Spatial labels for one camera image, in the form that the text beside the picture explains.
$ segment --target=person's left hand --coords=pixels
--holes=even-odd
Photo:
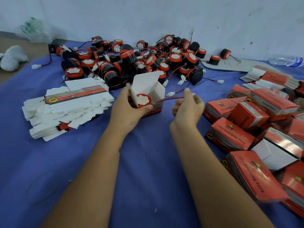
[[[121,90],[117,100],[113,104],[108,125],[110,128],[118,128],[124,136],[127,136],[135,128],[142,116],[153,109],[152,105],[139,109],[132,108],[128,102],[129,93],[130,87],[124,87]]]

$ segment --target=pile of red boxes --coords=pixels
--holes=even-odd
[[[235,85],[207,102],[205,138],[226,154],[223,165],[257,202],[280,201],[304,218],[304,121],[276,91]]]

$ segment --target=clear plastic water bottle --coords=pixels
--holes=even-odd
[[[270,64],[289,67],[304,66],[302,57],[274,55],[268,59]]]

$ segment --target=person's right hand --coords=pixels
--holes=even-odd
[[[202,99],[185,88],[184,99],[177,99],[175,103],[172,108],[175,119],[170,124],[170,130],[196,128],[205,106]]]

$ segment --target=hand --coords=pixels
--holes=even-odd
[[[177,99],[175,103],[172,108],[175,119],[170,124],[170,130],[196,128],[204,110],[204,102],[197,95],[193,95],[189,88],[185,88],[184,99]]]
[[[139,109],[132,108],[128,102],[129,93],[130,87],[124,87],[121,90],[112,107],[110,123],[108,125],[108,128],[119,129],[119,132],[121,132],[123,136],[127,136],[127,134],[135,128],[139,119],[153,109],[152,105],[147,105]]]

